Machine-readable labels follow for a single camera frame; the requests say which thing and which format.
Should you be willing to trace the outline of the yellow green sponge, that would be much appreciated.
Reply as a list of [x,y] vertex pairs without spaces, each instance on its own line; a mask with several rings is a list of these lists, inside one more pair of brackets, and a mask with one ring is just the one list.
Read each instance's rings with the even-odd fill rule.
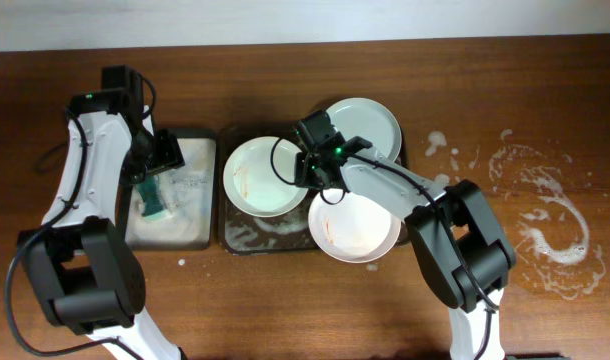
[[146,222],[160,221],[172,216],[160,189],[160,179],[157,175],[147,177],[136,185],[141,203],[138,205],[141,217]]

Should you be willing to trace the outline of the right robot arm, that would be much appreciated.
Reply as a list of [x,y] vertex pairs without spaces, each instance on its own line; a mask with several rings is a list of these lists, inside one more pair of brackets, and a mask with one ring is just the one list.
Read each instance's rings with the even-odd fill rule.
[[505,358],[500,301],[516,255],[481,189],[423,178],[368,140],[345,139],[324,111],[299,120],[295,134],[296,186],[364,196],[405,223],[425,282],[448,308],[451,358]]

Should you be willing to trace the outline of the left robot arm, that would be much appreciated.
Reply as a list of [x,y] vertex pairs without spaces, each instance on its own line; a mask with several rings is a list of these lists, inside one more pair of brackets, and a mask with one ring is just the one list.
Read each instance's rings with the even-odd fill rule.
[[[143,90],[151,82],[128,65],[103,68],[97,92],[65,109],[67,157],[41,226],[19,234],[4,285],[10,330],[27,352],[54,357],[105,347],[117,359],[182,359],[145,308],[140,263],[116,227],[119,189],[184,164],[178,140],[158,130]],[[46,320],[89,342],[58,352],[27,343],[12,310],[12,281],[23,268]]]

